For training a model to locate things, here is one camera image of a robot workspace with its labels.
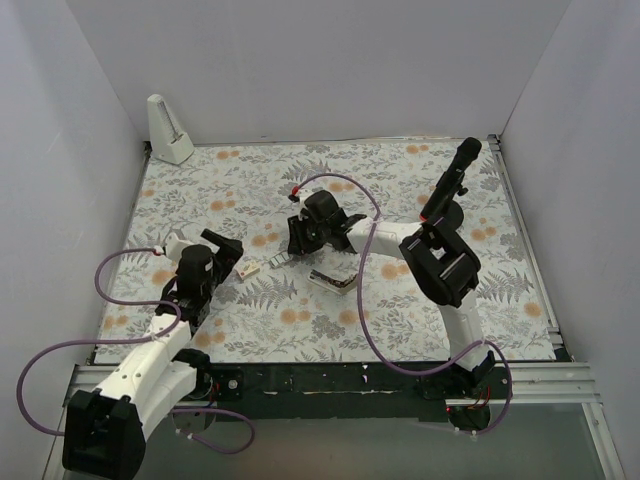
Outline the white staples tray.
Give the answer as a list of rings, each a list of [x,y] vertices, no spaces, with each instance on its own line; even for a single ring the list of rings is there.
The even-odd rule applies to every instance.
[[[279,268],[280,266],[288,263],[290,260],[291,260],[291,256],[286,251],[283,251],[273,256],[269,260],[269,264],[271,265],[272,268]]]

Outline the beige stapler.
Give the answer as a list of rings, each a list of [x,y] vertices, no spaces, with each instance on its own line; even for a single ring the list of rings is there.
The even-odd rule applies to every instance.
[[[338,295],[345,295],[356,288],[358,275],[355,274],[345,280],[338,280],[313,269],[310,271],[307,279],[312,284],[327,291]]]

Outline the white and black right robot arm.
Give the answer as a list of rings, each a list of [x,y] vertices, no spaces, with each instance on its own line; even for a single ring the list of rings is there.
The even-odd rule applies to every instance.
[[[449,341],[449,361],[429,370],[412,371],[388,361],[373,343],[378,359],[397,373],[414,377],[450,371],[454,389],[475,397],[489,384],[495,356],[484,340],[475,289],[481,268],[476,254],[443,217],[421,223],[381,221],[364,214],[347,215],[331,192],[296,187],[289,199],[299,212],[288,219],[288,253],[306,256],[329,245],[338,252],[358,254],[357,301],[363,300],[362,280],[370,253],[405,261],[421,292],[435,303]]]

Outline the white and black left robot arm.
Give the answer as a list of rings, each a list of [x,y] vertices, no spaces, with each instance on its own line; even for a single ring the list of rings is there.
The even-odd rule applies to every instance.
[[[187,345],[209,314],[215,289],[244,254],[241,241],[208,229],[203,243],[175,234],[156,256],[175,262],[143,337],[128,340],[131,351],[90,391],[76,391],[67,405],[62,465],[102,479],[132,479],[143,462],[147,440],[185,396],[205,398],[213,386],[206,360]]]

